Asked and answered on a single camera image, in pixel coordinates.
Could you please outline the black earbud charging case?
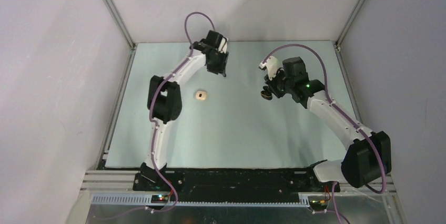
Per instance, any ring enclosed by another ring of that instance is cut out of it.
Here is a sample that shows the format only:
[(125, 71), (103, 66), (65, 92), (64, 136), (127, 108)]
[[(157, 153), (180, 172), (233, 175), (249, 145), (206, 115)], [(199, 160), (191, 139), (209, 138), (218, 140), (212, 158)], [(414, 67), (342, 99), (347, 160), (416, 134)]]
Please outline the black earbud charging case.
[(260, 92), (260, 95), (265, 100), (272, 100), (272, 93), (269, 90), (266, 89), (262, 90)]

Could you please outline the beige earbud charging case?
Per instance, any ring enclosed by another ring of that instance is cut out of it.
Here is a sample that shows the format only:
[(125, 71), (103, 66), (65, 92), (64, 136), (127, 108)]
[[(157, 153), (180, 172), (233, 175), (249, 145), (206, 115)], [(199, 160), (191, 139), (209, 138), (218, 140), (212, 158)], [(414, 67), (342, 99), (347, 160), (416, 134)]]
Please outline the beige earbud charging case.
[(204, 101), (204, 100), (206, 100), (207, 99), (207, 92), (206, 91), (203, 91), (203, 90), (199, 90), (199, 91), (197, 91), (196, 92), (196, 94), (195, 94), (195, 98), (197, 99), (197, 100), (201, 100), (201, 101)]

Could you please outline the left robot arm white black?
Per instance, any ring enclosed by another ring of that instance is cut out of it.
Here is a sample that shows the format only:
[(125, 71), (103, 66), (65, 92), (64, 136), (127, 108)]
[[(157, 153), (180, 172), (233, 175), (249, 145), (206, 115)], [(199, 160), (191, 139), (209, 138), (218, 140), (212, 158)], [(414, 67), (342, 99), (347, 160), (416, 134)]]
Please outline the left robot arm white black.
[(166, 184), (166, 176), (161, 170), (167, 165), (170, 130), (183, 108), (182, 85), (203, 67), (210, 73), (226, 76), (228, 42), (224, 35), (210, 30), (204, 39), (190, 45), (189, 55), (170, 73), (154, 75), (150, 79), (147, 108), (153, 133), (150, 151), (140, 167), (140, 174), (152, 190), (161, 190)]

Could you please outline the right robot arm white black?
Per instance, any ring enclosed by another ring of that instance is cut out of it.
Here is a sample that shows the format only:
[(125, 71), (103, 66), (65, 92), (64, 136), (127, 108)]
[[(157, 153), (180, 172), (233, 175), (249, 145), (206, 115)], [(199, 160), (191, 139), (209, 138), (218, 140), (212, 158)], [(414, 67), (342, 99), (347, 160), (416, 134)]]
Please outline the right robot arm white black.
[(347, 151), (342, 160), (322, 161), (313, 166), (313, 173), (306, 176), (310, 190), (320, 191), (331, 181), (345, 181), (360, 188), (378, 178), (384, 179), (391, 171), (390, 137), (354, 120), (329, 97), (321, 81), (309, 79), (300, 57), (280, 62), (270, 56), (259, 64), (259, 68), (266, 71), (261, 91), (264, 99), (291, 95), (296, 103), (324, 121)]

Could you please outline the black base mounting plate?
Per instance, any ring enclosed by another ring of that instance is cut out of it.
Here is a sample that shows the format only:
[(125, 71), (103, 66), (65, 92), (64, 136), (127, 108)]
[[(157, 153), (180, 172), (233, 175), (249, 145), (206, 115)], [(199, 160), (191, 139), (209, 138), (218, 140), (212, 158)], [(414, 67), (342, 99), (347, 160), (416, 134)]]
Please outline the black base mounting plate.
[(163, 168), (163, 183), (136, 173), (134, 191), (164, 191), (179, 201), (297, 202), (304, 192), (325, 193), (332, 182), (320, 182), (312, 169)]

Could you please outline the right corner aluminium post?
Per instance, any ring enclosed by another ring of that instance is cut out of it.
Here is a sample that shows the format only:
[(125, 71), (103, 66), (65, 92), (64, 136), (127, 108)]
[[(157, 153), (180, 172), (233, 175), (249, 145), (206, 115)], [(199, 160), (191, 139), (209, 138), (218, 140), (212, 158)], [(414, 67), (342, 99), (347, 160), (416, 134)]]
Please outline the right corner aluminium post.
[(359, 15), (360, 11), (362, 10), (364, 4), (366, 3), (366, 0), (357, 0), (352, 11), (350, 12), (347, 21), (343, 25), (343, 28), (335, 42), (336, 48), (340, 50), (343, 41), (345, 40), (351, 26), (355, 22), (357, 16)]

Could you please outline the corner aluminium post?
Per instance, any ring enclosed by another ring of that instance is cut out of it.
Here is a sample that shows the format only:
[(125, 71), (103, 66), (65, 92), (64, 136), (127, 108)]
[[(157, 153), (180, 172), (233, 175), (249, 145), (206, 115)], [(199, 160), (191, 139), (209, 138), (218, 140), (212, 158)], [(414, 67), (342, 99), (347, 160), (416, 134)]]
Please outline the corner aluminium post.
[(357, 16), (359, 15), (360, 11), (362, 10), (364, 4), (366, 3), (366, 0), (357, 0), (352, 11), (350, 12), (347, 21), (343, 25), (343, 28), (335, 42), (336, 48), (340, 50), (343, 41), (345, 40), (351, 26), (355, 22)]
[(103, 0), (106, 8), (108, 9), (113, 21), (115, 22), (117, 28), (122, 34), (127, 46), (130, 50), (133, 50), (135, 47), (135, 42), (131, 37), (131, 34), (114, 2), (114, 0)]

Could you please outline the left corner aluminium post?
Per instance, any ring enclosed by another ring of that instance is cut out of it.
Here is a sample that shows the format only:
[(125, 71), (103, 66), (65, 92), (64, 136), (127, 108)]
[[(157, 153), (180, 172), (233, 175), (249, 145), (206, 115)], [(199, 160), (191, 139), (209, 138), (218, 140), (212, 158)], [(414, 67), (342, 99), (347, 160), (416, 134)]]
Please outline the left corner aluminium post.
[(133, 50), (135, 47), (135, 42), (131, 37), (131, 34), (114, 2), (114, 0), (103, 0), (106, 8), (108, 9), (113, 21), (115, 22), (117, 28), (122, 34), (127, 46), (130, 50)]

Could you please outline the aluminium frame rail front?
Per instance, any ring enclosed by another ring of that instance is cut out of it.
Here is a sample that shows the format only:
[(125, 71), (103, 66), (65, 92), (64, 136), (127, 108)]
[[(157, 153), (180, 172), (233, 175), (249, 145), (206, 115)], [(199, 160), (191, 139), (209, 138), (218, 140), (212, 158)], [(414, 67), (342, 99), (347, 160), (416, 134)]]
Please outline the aluminium frame rail front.
[[(123, 191), (132, 190), (135, 170), (88, 170), (85, 172), (82, 190)], [(354, 188), (346, 182), (340, 183), (342, 195), (375, 195), (366, 187)]]

